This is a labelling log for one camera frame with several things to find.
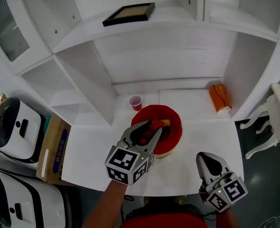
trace teal object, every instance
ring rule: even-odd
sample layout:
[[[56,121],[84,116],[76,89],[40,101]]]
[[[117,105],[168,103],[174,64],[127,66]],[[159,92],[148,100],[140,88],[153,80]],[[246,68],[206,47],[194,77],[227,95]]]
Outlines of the teal object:
[[[46,134],[46,131],[47,131],[47,128],[48,128],[48,125],[49,125],[50,118],[51,118],[51,116],[49,116],[49,117],[46,119],[45,123],[44,123],[44,129],[43,129],[44,135]]]

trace cabinet door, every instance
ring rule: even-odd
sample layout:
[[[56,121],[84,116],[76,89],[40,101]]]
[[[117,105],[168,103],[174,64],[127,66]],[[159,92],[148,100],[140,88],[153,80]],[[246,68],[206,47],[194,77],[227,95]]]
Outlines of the cabinet door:
[[[13,75],[51,54],[24,0],[0,0],[0,58]]]

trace orange bag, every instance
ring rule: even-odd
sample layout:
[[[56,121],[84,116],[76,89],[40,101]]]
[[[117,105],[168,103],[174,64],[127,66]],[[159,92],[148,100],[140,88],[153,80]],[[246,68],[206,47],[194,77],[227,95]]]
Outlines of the orange bag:
[[[231,100],[223,84],[212,85],[209,92],[217,112],[231,110]]]

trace cardboard box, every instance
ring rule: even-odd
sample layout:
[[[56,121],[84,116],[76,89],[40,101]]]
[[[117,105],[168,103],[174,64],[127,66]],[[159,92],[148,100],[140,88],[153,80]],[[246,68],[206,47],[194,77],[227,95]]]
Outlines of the cardboard box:
[[[52,114],[44,136],[36,176],[51,184],[73,184],[61,180],[66,144],[71,126]]]

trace forearm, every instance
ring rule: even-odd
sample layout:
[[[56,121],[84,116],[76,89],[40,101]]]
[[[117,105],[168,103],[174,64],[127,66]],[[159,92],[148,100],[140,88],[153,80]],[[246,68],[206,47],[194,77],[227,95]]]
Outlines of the forearm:
[[[239,228],[237,218],[231,208],[216,215],[216,228]]]
[[[113,228],[120,213],[126,189],[126,185],[112,180],[82,227]]]

